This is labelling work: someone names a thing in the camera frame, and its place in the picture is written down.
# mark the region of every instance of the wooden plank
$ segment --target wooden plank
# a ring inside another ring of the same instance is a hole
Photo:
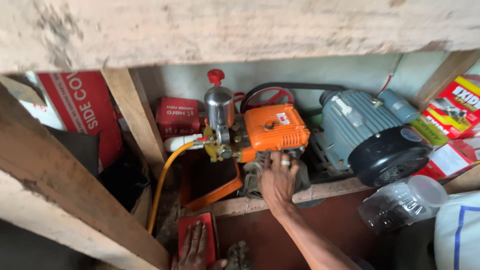
[[[336,181],[324,184],[312,185],[311,191],[304,190],[293,195],[293,202],[300,203],[321,198],[339,196],[362,190],[371,189],[360,183],[358,178],[348,178],[342,181]],[[247,213],[253,213],[268,209],[267,204],[263,200],[247,199],[245,197],[218,201],[198,212],[192,212],[189,209],[182,210],[182,216],[190,216],[200,213],[212,213],[216,218],[224,218],[238,216]]]
[[[0,219],[120,269],[169,269],[166,250],[1,85],[0,205]]]
[[[435,70],[412,99],[419,111],[424,111],[455,78],[464,75],[480,59],[480,50],[452,52]]]
[[[448,194],[480,190],[480,166],[476,166],[446,183],[444,188]]]
[[[137,71],[104,69],[102,74],[150,169],[158,179],[167,154]]]
[[[472,0],[2,1],[0,73],[480,48]]]

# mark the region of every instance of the blue-gray electric motor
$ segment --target blue-gray electric motor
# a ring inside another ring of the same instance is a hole
[[[419,113],[392,90],[373,98],[361,91],[325,91],[323,131],[315,139],[337,170],[352,169],[364,185],[408,177],[429,161],[432,147],[405,124]]]

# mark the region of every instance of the white wall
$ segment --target white wall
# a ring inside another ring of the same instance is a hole
[[[444,52],[404,54],[389,88],[405,98],[411,98],[448,56]],[[258,62],[166,65],[139,70],[152,108],[156,98],[162,96],[203,100],[208,82],[207,72],[218,68],[225,73],[222,86],[234,92],[248,92],[267,82],[304,82],[340,84],[347,88],[378,92],[388,77],[395,54],[314,59],[291,59]],[[480,73],[480,64],[472,68]],[[318,105],[320,91],[297,90],[298,107]]]

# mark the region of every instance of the yellow hose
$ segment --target yellow hose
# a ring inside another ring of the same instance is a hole
[[[156,217],[156,212],[158,211],[158,202],[160,200],[160,193],[162,192],[162,186],[163,186],[163,181],[165,180],[165,175],[167,175],[167,171],[172,165],[172,162],[178,155],[187,150],[188,148],[193,146],[193,142],[186,143],[182,145],[180,148],[175,150],[175,152],[172,153],[172,155],[168,158],[167,162],[165,162],[165,165],[163,166],[162,173],[160,174],[160,178],[158,179],[158,185],[156,186],[156,191],[155,191],[155,198],[153,199],[153,205],[152,205],[152,211],[150,212],[150,219],[148,221],[148,233],[152,234],[153,232],[153,226],[155,225],[155,217]]]

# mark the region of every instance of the red cap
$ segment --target red cap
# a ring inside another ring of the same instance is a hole
[[[220,69],[212,69],[207,73],[211,84],[221,85],[221,80],[225,79],[225,74]]]

